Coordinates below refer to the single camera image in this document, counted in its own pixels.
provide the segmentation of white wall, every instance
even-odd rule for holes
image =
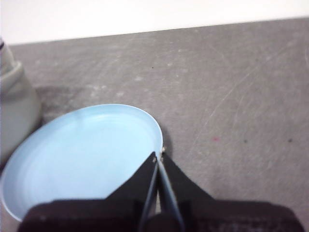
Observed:
[[[309,0],[1,0],[8,44],[309,16]]]

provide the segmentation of light blue plastic lid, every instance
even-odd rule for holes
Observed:
[[[106,104],[68,113],[11,156],[1,178],[2,202],[21,221],[39,203],[106,198],[162,145],[160,126],[139,108]]]

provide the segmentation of bottle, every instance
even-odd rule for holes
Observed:
[[[14,150],[34,130],[42,118],[41,102],[25,76],[21,62],[15,61],[0,38],[0,168]]]

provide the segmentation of gray tabletop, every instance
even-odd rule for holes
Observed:
[[[158,120],[174,161],[208,193],[283,204],[309,230],[309,18],[12,51],[45,122],[95,104],[137,106]]]

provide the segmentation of scratch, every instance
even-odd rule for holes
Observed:
[[[265,109],[264,111],[262,111],[262,109],[261,110],[260,110],[260,108],[256,109],[254,116],[253,116],[254,120],[256,120],[261,114],[264,114],[267,111],[267,109]]]
[[[242,95],[242,97],[239,101],[239,104],[237,106],[236,113],[235,113],[235,116],[234,116],[234,122],[233,122],[232,129],[234,128],[236,122],[238,121],[238,112],[239,112],[239,108],[241,106],[242,100],[243,100],[244,96],[248,93],[248,91],[249,91],[250,87],[253,85],[253,83],[254,83],[254,80],[252,80],[251,84],[247,87],[247,90],[244,92],[244,94]]]
[[[221,104],[226,100],[226,98],[228,96],[230,96],[230,94],[242,83],[244,82],[259,66],[265,65],[267,62],[269,62],[271,59],[277,57],[281,52],[283,52],[286,48],[290,47],[292,44],[292,41],[289,41],[283,48],[281,48],[277,53],[275,53],[272,56],[269,56],[265,59],[265,61],[261,64],[261,65],[256,65],[254,66],[239,82],[237,82],[231,89],[230,91],[220,100],[220,102],[217,104],[217,106],[214,108],[213,112],[210,114],[210,116],[208,117],[208,119],[205,121],[205,123],[203,124],[203,126],[201,127],[201,129],[199,130],[199,132],[197,133],[197,136],[195,137],[195,139],[192,142],[192,146],[189,150],[188,155],[191,155],[193,148],[197,142],[197,140],[199,139],[202,131],[204,130],[204,128],[207,126],[208,122],[210,121],[210,119],[212,118],[212,116],[216,113],[217,109],[221,106]]]
[[[234,128],[236,122],[238,121],[238,110],[239,110],[239,108],[240,108],[240,106],[241,106],[242,100],[243,100],[244,96],[246,95],[246,93],[247,93],[247,92],[245,92],[245,93],[242,95],[242,97],[241,97],[241,99],[240,99],[240,101],[239,101],[239,104],[238,104],[238,106],[237,106],[236,113],[235,113],[235,116],[234,116],[234,122],[233,122],[232,130],[233,130],[233,128]]]
[[[208,99],[209,99],[209,95],[208,95],[206,103],[205,103],[205,109],[204,109],[204,112],[202,114],[202,120],[204,119],[204,116],[205,116],[205,113],[206,113],[206,110],[207,110]]]
[[[308,50],[309,50],[309,47],[305,48],[305,60],[306,60],[307,68],[309,68]]]
[[[208,47],[210,47],[212,50],[214,50],[216,53],[218,53],[222,60],[225,62],[225,64],[228,66],[228,67],[231,67],[231,63],[227,60],[227,58],[225,57],[225,55],[220,52],[218,49],[216,49],[214,46],[212,46],[211,44],[208,44]]]

